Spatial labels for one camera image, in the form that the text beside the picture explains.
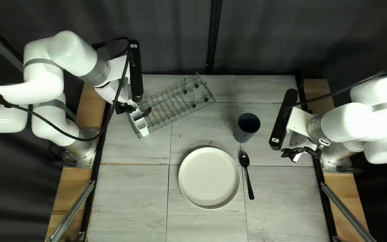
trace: metal wire rack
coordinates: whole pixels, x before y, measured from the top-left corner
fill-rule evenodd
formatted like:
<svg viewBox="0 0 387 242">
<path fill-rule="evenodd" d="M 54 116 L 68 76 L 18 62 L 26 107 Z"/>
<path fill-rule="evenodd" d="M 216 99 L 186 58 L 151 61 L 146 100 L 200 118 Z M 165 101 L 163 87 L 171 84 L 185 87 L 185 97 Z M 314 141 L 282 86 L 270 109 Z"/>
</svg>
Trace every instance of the metal wire rack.
<svg viewBox="0 0 387 242">
<path fill-rule="evenodd" d="M 138 108 L 142 113 L 149 107 L 152 108 L 151 113 L 145 118 L 151 135 L 213 102 L 216 102 L 213 94 L 197 72 L 194 79 L 184 78 L 183 83 L 145 99 L 138 104 Z M 129 121 L 140 139 L 149 136 L 140 134 L 132 117 Z"/>
</svg>

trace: spoon handle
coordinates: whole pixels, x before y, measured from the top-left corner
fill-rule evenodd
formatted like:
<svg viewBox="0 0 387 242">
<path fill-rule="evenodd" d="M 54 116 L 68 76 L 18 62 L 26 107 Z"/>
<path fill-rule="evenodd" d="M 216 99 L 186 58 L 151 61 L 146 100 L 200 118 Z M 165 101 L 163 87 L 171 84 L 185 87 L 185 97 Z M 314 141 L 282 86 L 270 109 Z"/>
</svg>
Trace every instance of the spoon handle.
<svg viewBox="0 0 387 242">
<path fill-rule="evenodd" d="M 252 186 L 250 185 L 249 172 L 247 171 L 247 167 L 245 167 L 245 169 L 246 169 L 246 175 L 247 175 L 247 192 L 249 193 L 250 200 L 254 200 L 255 195 L 253 195 Z"/>
</svg>

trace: gray wood-grain table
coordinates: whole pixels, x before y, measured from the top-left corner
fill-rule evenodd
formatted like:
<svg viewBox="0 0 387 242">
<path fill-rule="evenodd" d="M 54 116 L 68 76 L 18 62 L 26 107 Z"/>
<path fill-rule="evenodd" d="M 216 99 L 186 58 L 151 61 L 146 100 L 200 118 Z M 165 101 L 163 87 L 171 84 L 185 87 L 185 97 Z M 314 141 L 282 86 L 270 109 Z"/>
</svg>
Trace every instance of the gray wood-grain table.
<svg viewBox="0 0 387 242">
<path fill-rule="evenodd" d="M 145 98 L 183 81 L 179 75 L 144 75 Z M 297 163 L 268 145 L 278 110 L 294 76 L 204 75 L 217 102 L 139 140 L 125 114 L 113 115 L 89 227 L 89 241 L 329 241 L 311 157 Z M 237 117 L 256 114 L 261 129 L 245 144 L 233 136 Z M 213 146 L 238 163 L 249 154 L 255 200 L 245 171 L 234 200 L 205 210 L 186 200 L 178 169 L 192 150 Z"/>
</svg>

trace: white robotic arm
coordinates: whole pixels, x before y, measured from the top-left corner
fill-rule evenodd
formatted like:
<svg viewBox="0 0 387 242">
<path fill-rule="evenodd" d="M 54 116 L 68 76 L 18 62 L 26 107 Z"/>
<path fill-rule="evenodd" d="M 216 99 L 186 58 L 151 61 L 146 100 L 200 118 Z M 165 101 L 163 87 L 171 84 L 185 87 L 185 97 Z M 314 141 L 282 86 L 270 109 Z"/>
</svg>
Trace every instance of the white robotic arm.
<svg viewBox="0 0 387 242">
<path fill-rule="evenodd" d="M 338 163 L 361 151 L 370 163 L 387 163 L 387 76 L 353 87 L 350 96 L 352 103 L 321 116 L 293 108 L 286 128 L 322 147 L 320 158 L 327 163 Z M 291 143 L 300 146 L 299 141 Z"/>
<path fill-rule="evenodd" d="M 97 52 L 71 31 L 62 31 L 53 37 L 32 41 L 24 49 L 24 82 L 0 86 L 0 101 L 27 108 L 40 114 L 64 132 L 75 137 L 85 135 L 76 124 L 65 118 L 63 70 L 95 87 L 107 102 L 112 103 L 122 78 L 126 56 L 109 62 L 98 58 Z M 130 81 L 129 65 L 125 77 Z M 118 101 L 128 101 L 128 85 L 120 91 Z M 0 105 L 0 133 L 19 132 L 26 126 L 28 114 Z M 53 141 L 75 155 L 89 158 L 96 140 L 82 142 L 61 134 L 41 119 L 32 117 L 32 131 L 38 137 Z"/>
</svg>

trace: dish rack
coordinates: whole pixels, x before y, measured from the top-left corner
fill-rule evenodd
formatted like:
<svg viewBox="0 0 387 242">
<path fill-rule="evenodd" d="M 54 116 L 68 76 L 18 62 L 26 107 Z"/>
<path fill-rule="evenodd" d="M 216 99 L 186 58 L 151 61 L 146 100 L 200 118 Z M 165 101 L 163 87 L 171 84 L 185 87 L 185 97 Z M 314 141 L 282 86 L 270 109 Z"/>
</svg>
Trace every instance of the dish rack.
<svg viewBox="0 0 387 242">
<path fill-rule="evenodd" d="M 129 121 L 140 139 L 143 139 L 170 124 L 216 102 L 206 82 L 198 72 L 192 80 L 184 78 L 183 83 L 158 93 L 139 104 L 128 102 L 136 110 L 129 114 Z M 148 108 L 150 114 L 134 121 Z"/>
</svg>

